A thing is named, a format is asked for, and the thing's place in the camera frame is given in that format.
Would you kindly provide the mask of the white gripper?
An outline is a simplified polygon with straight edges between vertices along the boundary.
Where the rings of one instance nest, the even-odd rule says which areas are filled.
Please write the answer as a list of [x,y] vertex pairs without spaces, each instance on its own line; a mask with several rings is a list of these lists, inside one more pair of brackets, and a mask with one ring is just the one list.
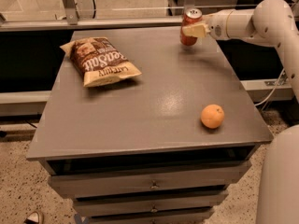
[[182,32],[186,36],[196,38],[206,37],[210,34],[216,40],[229,40],[227,35],[227,22],[232,10],[221,10],[216,13],[204,16],[204,22],[197,22],[182,27]]

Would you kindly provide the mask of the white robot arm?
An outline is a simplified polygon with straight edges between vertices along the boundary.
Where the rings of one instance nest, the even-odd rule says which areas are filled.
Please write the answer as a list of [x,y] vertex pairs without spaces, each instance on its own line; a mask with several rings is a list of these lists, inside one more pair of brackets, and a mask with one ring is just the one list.
[[[276,50],[299,100],[299,30],[284,0],[263,0],[254,9],[226,9],[184,25],[186,36],[240,39]],[[279,133],[263,162],[256,224],[299,224],[299,125]]]

